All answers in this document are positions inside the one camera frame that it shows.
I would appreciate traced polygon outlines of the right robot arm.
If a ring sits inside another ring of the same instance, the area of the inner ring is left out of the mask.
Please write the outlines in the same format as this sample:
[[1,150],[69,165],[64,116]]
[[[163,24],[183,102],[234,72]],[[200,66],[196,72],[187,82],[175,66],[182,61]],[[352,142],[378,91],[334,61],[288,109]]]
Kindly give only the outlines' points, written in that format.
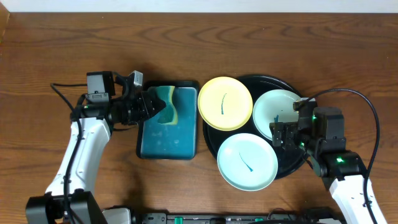
[[296,122],[269,125],[272,145],[300,149],[309,155],[314,173],[323,181],[347,223],[385,223],[366,179],[360,156],[346,149],[345,119],[340,109],[306,105]]

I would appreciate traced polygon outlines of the pale green plate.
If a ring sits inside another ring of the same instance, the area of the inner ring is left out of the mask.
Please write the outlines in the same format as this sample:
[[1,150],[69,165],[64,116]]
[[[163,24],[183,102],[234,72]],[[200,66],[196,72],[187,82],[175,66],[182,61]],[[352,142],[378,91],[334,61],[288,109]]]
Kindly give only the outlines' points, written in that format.
[[293,103],[301,97],[288,90],[271,90],[261,95],[254,104],[252,117],[257,130],[268,140],[272,139],[269,125],[277,122],[297,122],[299,115]]

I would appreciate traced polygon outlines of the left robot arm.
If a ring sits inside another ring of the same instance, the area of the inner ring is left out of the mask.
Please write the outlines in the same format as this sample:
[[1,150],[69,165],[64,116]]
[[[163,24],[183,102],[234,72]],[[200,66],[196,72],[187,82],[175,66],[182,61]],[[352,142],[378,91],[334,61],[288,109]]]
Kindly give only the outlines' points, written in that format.
[[94,187],[105,146],[116,123],[133,125],[166,107],[154,93],[142,91],[124,99],[88,95],[89,103],[76,105],[71,135],[61,166],[43,196],[31,197],[25,207],[28,223],[132,223],[126,207],[100,209]]

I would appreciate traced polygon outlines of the light blue plate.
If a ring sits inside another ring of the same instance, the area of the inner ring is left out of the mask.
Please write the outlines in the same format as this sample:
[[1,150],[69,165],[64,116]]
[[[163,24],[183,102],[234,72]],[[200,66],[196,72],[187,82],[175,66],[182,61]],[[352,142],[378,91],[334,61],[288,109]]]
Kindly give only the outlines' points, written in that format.
[[272,146],[249,133],[235,134],[223,141],[217,153],[217,165],[227,183],[248,192],[270,185],[279,166]]

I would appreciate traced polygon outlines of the green yellow sponge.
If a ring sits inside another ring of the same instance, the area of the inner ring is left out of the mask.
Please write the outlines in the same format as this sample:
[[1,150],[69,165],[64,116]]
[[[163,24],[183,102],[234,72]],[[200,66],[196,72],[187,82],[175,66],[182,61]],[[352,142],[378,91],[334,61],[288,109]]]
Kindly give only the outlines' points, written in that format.
[[178,114],[173,104],[174,86],[158,86],[155,93],[158,98],[165,102],[165,108],[159,112],[157,122],[164,125],[176,125],[178,123]]

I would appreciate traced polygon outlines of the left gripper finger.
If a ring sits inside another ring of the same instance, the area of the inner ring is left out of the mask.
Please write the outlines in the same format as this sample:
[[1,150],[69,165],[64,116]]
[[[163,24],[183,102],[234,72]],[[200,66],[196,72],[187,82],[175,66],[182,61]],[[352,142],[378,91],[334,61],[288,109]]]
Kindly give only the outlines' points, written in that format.
[[151,106],[164,106],[165,105],[165,101],[161,100],[157,96],[157,93],[154,91],[143,91],[142,96],[143,96],[143,99],[144,99],[146,105],[151,105]]
[[147,117],[146,119],[153,118],[156,114],[162,111],[166,107],[165,102],[150,102],[146,105]]

